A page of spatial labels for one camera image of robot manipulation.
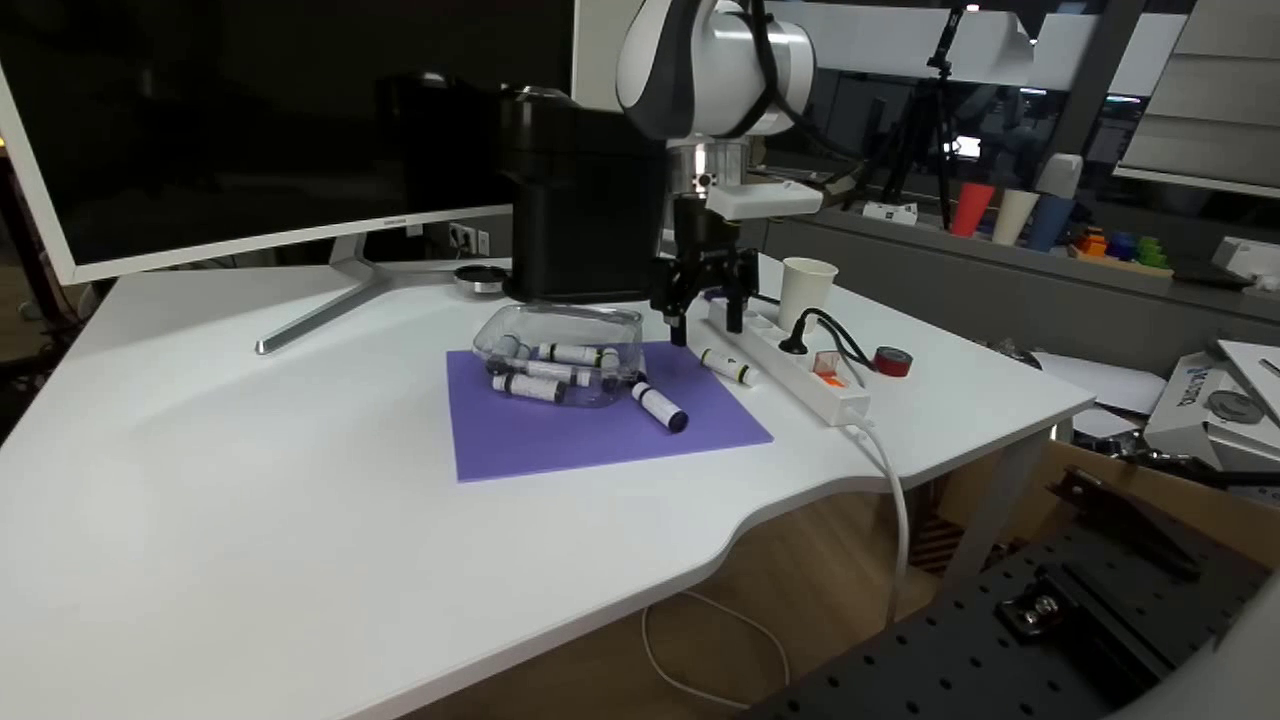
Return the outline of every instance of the cup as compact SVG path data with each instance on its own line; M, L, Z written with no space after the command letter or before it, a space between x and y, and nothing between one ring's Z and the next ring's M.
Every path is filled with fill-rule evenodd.
M977 222L989 214L995 183L959 183L959 201L953 206L953 234L971 241Z
M992 245L1014 245L1024 234L1024 222L1037 206L1038 193L1003 188Z
M782 259L782 300L781 300L781 326L793 332L801 312L822 307L839 269L812 259L812 255L786 255Z
M1043 193L1026 226L1026 247L1052 252L1062 241L1070 211L1075 201Z

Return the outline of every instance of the power strip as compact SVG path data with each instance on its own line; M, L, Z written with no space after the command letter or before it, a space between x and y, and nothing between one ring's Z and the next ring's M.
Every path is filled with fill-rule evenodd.
M782 332L773 323L773 316L749 312L744 332L727 332L718 303L712 307L707 326L724 335L724 344L735 348L749 363L757 363L774 388L794 397L819 425L842 428L869 415L873 390L842 363L836 363L836 373L842 374L842 388L836 388L812 373L816 351L781 351L774 344L782 341Z

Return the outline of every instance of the black cable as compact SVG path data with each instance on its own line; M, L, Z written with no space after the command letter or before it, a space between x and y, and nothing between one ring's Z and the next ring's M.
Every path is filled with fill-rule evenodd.
M819 142L819 152L836 165L857 165L848 148L833 142L819 128L812 128L781 92L781 80L774 80L774 55L773 55L773 45L766 45L766 23L773 17L762 12L762 0L740 0L744 12L744 23L751 26L751 45L757 45L757 65L762 71L762 92L766 98L793 119L793 128Z
M819 320L819 326L836 341L839 356L873 369L869 351L864 351L864 348L848 335L848 326L842 326L836 316L826 316L822 307L804 307L804 312L801 312L801 320L793 323L793 335L781 344L782 351L804 351L804 341L801 341L801 335L804 335L804 320L809 320L809 316Z

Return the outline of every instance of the white cable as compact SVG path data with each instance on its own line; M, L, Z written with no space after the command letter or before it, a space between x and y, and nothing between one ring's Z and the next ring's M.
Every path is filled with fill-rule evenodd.
M712 599L712 596L704 596L704 592L684 592L684 596L686 596L686 599L698 599L704 607L712 607L712 611L718 611L718 615L731 615L731 618L749 622L751 632L760 632L760 635L773 643L773 651L774 651L774 658L781 658L781 666L782 666L782 682L793 679L786 647L782 647L760 618L751 618L751 615L744 615L744 611L735 611L735 607L727 607L727 605L718 605L718 599ZM648 638L648 607L641 607L641 647L642 647L642 658L648 658L653 676L659 676L659 679L671 682L677 691L695 697L695 700L704 700L704 705L731 708L731 713L751 708L751 705L744 705L744 700L727 700L727 697L718 697L718 691L707 691L707 686L695 686L695 682L677 679L677 676L656 658L656 651L653 651L653 638Z
M884 628L897 622L897 605L905 596L905 583L909 583L909 551L911 551L911 516L909 516L909 493L905 493L905 480L897 476L879 436L873 431L873 425L864 419L850 419L857 436L850 443L879 469L879 476L886 480L886 497L892 497L892 516L897 516L897 549L892 549L892 583L886 583L886 611L884 611Z

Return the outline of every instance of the purple mat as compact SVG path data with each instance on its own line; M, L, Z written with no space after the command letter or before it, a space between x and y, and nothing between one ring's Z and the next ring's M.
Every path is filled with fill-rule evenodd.
M757 415L749 415L749 409L727 397L695 356L686 356L686 348L642 344L642 369L653 388L686 413L686 428L680 436L663 431L632 400L560 409L496 397L480 356L447 351L454 476L467 485L773 440Z

